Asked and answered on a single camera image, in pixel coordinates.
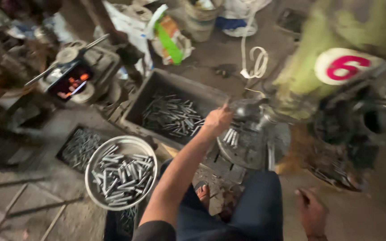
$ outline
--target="gray crate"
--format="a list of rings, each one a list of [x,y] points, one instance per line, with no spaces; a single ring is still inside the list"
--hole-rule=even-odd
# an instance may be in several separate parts
[[[153,130],[141,126],[142,112],[152,101],[153,94],[161,88],[167,89],[168,92],[174,92],[183,99],[193,101],[196,106],[196,111],[203,117],[206,117],[212,110],[222,106],[228,99],[228,95],[221,90],[200,84],[179,75],[171,74],[165,70],[153,70],[139,89],[136,100],[124,113],[121,124],[129,127],[134,132],[157,138],[163,143],[178,150],[182,149],[192,137],[185,136],[182,138],[174,138],[170,135],[156,133]]]

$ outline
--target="black shirt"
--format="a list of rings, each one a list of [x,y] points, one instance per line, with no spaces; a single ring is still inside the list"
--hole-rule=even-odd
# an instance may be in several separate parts
[[[132,241],[176,241],[175,229],[165,221],[150,221],[142,224],[133,234]],[[201,241],[252,241],[255,240],[231,229],[217,229],[201,237]]]

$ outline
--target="hand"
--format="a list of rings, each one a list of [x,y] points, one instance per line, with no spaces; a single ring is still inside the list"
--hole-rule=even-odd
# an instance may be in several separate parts
[[[226,103],[222,107],[209,112],[201,131],[207,132],[216,138],[229,128],[232,117],[233,112]]]
[[[324,236],[325,218],[327,217],[328,209],[308,189],[297,189],[295,193],[300,208],[300,219],[306,236]]]

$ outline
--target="blue cloth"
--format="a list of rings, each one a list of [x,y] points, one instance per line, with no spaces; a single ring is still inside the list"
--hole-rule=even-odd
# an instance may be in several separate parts
[[[244,19],[226,19],[223,17],[217,17],[215,20],[215,26],[219,29],[235,29],[239,27],[246,27],[247,23]]]

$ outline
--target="person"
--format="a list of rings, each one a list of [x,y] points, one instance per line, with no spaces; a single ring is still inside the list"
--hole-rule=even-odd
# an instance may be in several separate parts
[[[197,135],[161,167],[161,177],[133,235],[133,241],[282,240],[281,184],[275,172],[254,173],[229,223],[208,213],[209,188],[191,182],[212,142],[228,129],[227,104],[213,110]],[[298,189],[301,221],[309,241],[325,241],[326,208],[308,189]]]

